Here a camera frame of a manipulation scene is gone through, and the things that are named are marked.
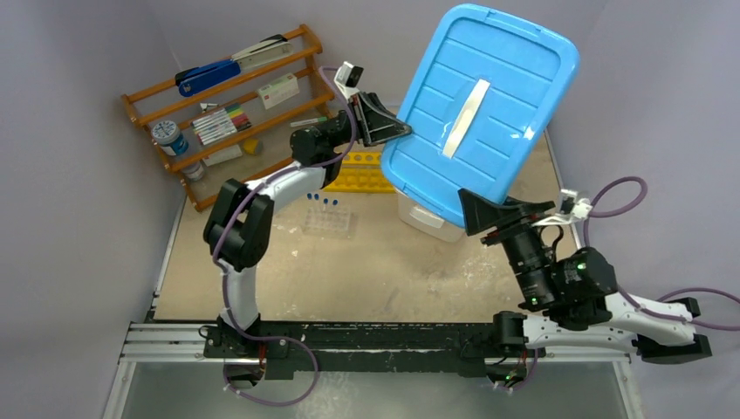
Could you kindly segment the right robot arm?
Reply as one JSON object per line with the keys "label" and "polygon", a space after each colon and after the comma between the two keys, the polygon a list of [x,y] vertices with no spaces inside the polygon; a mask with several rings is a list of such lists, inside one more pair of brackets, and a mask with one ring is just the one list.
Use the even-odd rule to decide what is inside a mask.
{"label": "right robot arm", "polygon": [[643,361],[674,365],[712,355],[709,339],[692,321],[695,299],[668,303],[623,292],[614,267],[589,246],[558,259],[546,244],[547,227],[585,221],[588,198],[563,189],[557,202],[507,197],[494,203],[459,189],[464,228],[485,246],[500,245],[523,295],[519,312],[494,315],[490,344],[499,354],[536,353],[547,347],[599,347],[635,353]]}

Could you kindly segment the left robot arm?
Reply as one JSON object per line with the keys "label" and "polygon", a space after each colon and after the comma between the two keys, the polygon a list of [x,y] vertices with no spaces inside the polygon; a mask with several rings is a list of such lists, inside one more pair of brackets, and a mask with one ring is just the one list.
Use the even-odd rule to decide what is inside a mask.
{"label": "left robot arm", "polygon": [[231,328],[226,345],[237,356],[259,349],[260,333],[251,327],[259,318],[256,268],[268,250],[275,213],[336,180],[345,159],[338,147],[375,146],[411,132],[376,94],[356,93],[335,117],[291,134],[288,166],[260,179],[230,179],[222,185],[203,239],[222,272],[220,317]]}

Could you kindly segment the white green box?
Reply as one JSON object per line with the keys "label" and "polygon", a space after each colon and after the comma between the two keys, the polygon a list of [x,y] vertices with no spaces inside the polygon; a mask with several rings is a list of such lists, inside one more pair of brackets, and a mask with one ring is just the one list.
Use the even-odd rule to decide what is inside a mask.
{"label": "white green box", "polygon": [[271,109],[299,92],[298,78],[293,73],[287,73],[257,89],[265,109]]}

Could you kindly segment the blue plastic lid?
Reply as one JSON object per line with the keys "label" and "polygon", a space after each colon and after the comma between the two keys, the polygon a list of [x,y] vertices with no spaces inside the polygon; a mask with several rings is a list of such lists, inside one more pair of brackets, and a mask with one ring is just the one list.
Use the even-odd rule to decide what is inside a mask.
{"label": "blue plastic lid", "polygon": [[482,5],[451,8],[401,102],[411,131],[383,148],[383,175],[463,227],[459,191],[506,198],[578,69],[577,47],[555,31]]}

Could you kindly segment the yellow test tube rack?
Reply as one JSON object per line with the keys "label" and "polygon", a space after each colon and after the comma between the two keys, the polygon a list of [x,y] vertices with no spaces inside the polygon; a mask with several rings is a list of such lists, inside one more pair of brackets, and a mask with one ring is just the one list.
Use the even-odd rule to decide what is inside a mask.
{"label": "yellow test tube rack", "polygon": [[324,187],[339,193],[393,194],[394,186],[383,175],[381,152],[350,152],[342,161],[337,178]]}

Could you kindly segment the white plastic bin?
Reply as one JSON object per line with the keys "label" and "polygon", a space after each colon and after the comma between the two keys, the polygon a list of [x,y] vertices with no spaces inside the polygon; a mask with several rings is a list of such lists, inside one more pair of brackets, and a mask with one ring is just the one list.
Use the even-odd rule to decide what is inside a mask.
{"label": "white plastic bin", "polygon": [[438,240],[454,243],[463,237],[464,229],[445,221],[420,204],[395,190],[398,203],[398,216],[402,222]]}

